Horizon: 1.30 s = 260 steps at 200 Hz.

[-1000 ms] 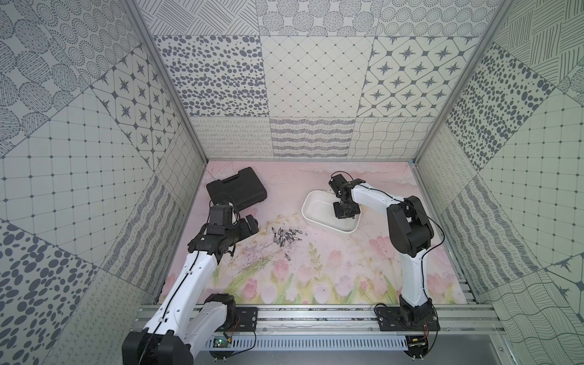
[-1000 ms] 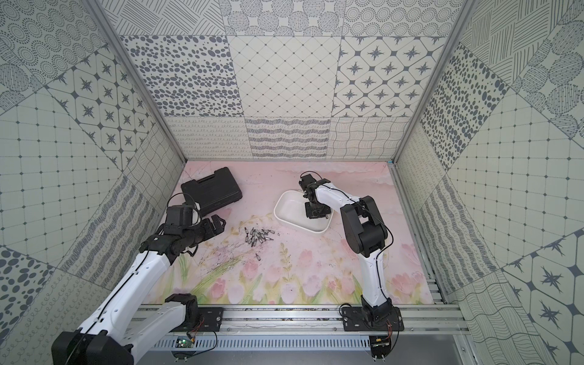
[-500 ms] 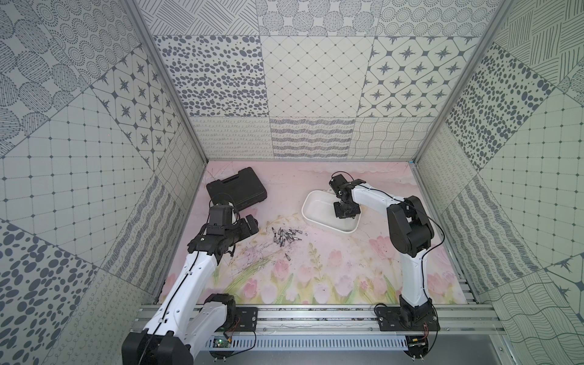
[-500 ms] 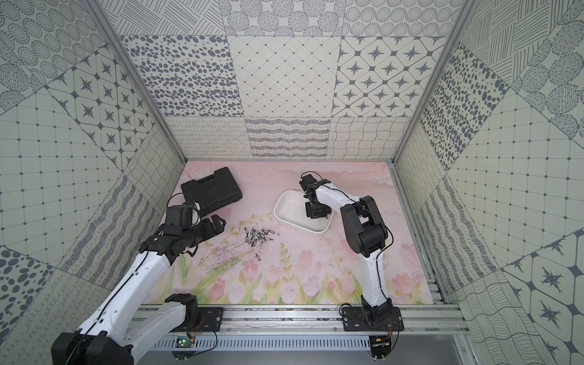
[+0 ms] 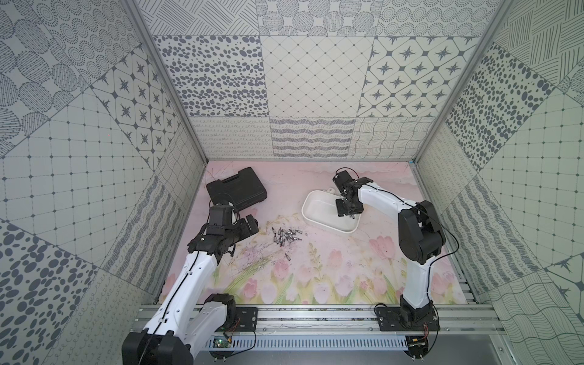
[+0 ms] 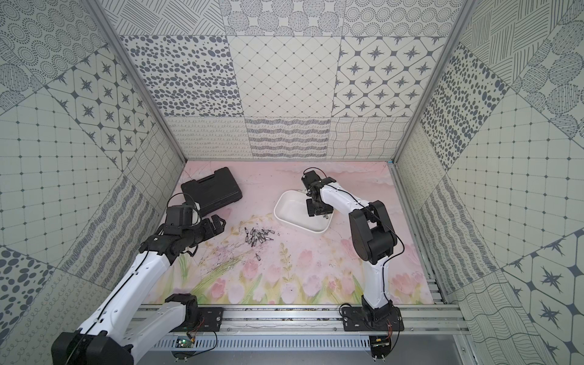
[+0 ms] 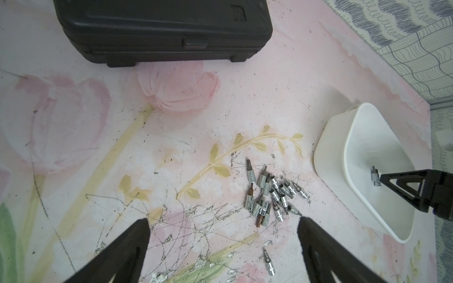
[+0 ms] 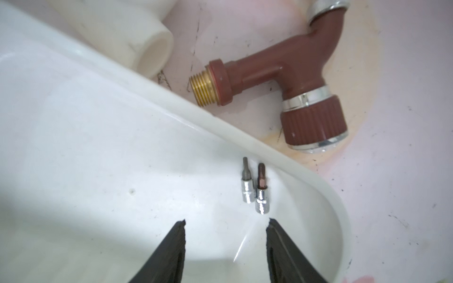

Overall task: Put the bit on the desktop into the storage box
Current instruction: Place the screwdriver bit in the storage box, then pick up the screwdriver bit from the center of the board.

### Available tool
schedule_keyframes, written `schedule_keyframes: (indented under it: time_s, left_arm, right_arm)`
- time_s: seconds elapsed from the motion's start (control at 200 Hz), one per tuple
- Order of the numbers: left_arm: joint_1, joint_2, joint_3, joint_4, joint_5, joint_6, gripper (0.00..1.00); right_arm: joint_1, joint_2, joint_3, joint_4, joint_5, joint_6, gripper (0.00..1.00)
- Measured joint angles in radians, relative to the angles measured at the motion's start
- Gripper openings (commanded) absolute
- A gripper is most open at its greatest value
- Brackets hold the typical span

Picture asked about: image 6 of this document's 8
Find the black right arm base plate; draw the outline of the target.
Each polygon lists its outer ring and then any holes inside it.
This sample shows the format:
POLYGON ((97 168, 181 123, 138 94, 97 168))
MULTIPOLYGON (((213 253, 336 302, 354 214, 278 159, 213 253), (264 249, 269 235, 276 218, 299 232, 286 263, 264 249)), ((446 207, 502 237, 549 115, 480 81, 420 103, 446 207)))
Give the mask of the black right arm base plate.
POLYGON ((339 308, 343 328, 346 332, 402 332, 405 330, 400 309, 395 306, 385 306, 371 310, 368 307, 339 308))

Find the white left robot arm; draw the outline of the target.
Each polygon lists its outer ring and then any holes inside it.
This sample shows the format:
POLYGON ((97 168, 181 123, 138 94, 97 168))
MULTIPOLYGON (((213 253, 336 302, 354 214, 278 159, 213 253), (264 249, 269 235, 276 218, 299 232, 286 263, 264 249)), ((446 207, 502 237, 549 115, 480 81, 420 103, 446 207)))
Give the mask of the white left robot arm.
POLYGON ((200 243, 225 229, 214 214, 203 217, 186 203, 167 209, 165 222, 139 247, 130 269, 105 301, 73 332, 63 332, 51 347, 54 364, 137 364, 164 336, 185 332, 218 333, 224 309, 199 306, 193 294, 172 294, 138 327, 129 328, 135 313, 159 278, 183 254, 193 255, 200 243))

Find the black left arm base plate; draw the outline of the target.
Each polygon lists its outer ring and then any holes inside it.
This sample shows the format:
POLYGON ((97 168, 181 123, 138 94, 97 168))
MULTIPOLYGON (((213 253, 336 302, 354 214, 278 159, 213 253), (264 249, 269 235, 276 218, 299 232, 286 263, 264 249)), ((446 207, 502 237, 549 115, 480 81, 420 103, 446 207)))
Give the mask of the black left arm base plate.
POLYGON ((176 329, 179 332, 218 332, 224 314, 223 307, 197 307, 186 310, 184 322, 176 329))

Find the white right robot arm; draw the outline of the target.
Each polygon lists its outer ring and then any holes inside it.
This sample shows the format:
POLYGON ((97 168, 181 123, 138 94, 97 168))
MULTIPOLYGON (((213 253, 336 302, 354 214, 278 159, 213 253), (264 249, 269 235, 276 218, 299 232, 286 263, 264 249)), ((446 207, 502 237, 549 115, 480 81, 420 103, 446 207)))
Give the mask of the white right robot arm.
POLYGON ((385 264, 400 239, 386 206, 379 200, 368 202, 354 196, 330 176, 321 177, 318 171, 309 167, 301 178, 307 190, 307 214, 316 217, 337 211, 348 219, 354 251, 363 261, 363 311, 373 321, 387 317, 393 302, 386 292, 385 264))

